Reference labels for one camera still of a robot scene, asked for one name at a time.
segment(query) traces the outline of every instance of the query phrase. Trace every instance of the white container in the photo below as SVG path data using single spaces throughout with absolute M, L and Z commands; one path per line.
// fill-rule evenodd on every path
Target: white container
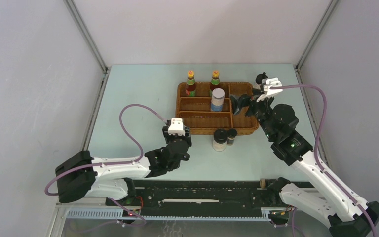
M 214 132 L 213 136 L 213 148 L 214 150 L 221 152 L 227 145 L 227 132 L 224 129 L 218 129 Z
M 220 112 L 223 109 L 225 101 L 225 91 L 221 88 L 216 88 L 211 93 L 211 106 L 210 110 Z

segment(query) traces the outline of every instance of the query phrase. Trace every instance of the white wall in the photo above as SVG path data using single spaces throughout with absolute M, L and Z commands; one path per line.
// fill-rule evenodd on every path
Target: white wall
M 63 1 L 0 0 L 0 236 L 45 235 L 101 75 Z
M 326 92 L 322 136 L 333 169 L 379 202 L 379 0 L 340 1 L 301 75 Z M 318 117 L 321 101 L 311 93 Z
M 112 64 L 298 62 L 330 0 L 77 0 Z

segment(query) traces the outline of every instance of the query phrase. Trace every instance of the light blue table surface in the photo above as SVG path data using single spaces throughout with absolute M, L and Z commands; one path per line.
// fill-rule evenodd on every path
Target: light blue table surface
M 102 158 L 139 155 L 138 147 L 120 127 L 121 109 L 128 104 L 143 104 L 171 119 L 175 115 L 177 86 L 186 81 L 189 70 L 195 72 L 196 81 L 210 81 L 212 71 L 219 70 L 220 81 L 254 83 L 257 74 L 266 72 L 270 78 L 278 77 L 283 85 L 298 84 L 291 64 L 114 65 L 92 132 L 91 155 Z M 293 106 L 300 120 L 297 131 L 314 144 L 301 91 L 297 88 L 284 90 L 275 97 L 273 105 L 279 103 Z M 165 146 L 164 124 L 151 112 L 139 107 L 129 108 L 124 112 L 123 123 L 145 152 Z M 179 169 L 152 179 L 256 181 L 282 176 L 292 181 L 306 180 L 274 155 L 271 143 L 260 128 L 252 135 L 238 136 L 234 145 L 222 152 L 213 150 L 212 139 L 212 136 L 192 136 L 189 161 L 182 161 Z

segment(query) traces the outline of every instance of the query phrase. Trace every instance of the white jar lid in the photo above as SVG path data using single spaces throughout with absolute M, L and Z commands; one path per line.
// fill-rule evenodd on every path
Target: white jar lid
M 213 90 L 212 96 L 216 97 L 217 99 L 221 99 L 225 96 L 225 91 L 221 88 L 216 88 Z

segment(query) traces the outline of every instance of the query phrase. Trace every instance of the white strip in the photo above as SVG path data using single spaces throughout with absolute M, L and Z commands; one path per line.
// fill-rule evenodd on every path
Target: white strip
M 219 202 L 213 199 L 164 199 L 162 202 L 196 202 L 198 204 L 203 202 Z

